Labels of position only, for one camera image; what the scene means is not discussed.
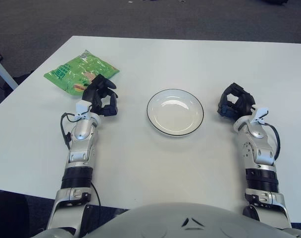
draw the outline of robotic hand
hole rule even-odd
[[[83,237],[88,232],[88,220],[93,210],[88,202],[92,194],[99,115],[108,117],[117,114],[117,95],[110,88],[115,89],[116,86],[99,74],[84,91],[82,100],[76,104],[76,114],[64,113],[61,117],[61,131],[69,153],[47,229],[61,228],[74,237]],[[108,95],[110,104],[102,107],[101,99]],[[74,120],[70,120],[68,115],[74,116]],[[67,134],[62,126],[65,116],[70,122],[76,122],[71,133]]]

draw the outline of green plastic bag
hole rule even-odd
[[[46,73],[44,77],[71,95],[82,95],[98,74],[109,79],[117,72],[119,70],[107,62],[85,51],[68,63]]]

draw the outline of white table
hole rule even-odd
[[[55,198],[67,156],[59,120],[74,112],[79,97],[43,75],[85,49],[120,69],[112,78],[119,113],[101,118],[97,144],[94,183],[103,206],[178,201],[241,213],[247,205],[244,164],[233,122],[216,112],[222,92],[236,82],[270,109],[266,120],[281,137],[280,191],[291,221],[301,222],[298,44],[74,36],[0,104],[0,189]],[[186,137],[160,134],[147,119],[148,100],[167,88],[191,92],[203,105],[202,125]]]

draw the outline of dark floor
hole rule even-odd
[[[301,43],[301,0],[285,5],[262,0],[131,1],[0,0],[2,64],[12,76],[28,73],[72,35]],[[33,234],[45,227],[53,201],[27,199]],[[102,223],[120,212],[103,208]]]

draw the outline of ceramic plate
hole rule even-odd
[[[203,120],[203,108],[192,94],[180,89],[156,93],[147,105],[151,123],[168,135],[187,135],[196,130]]]

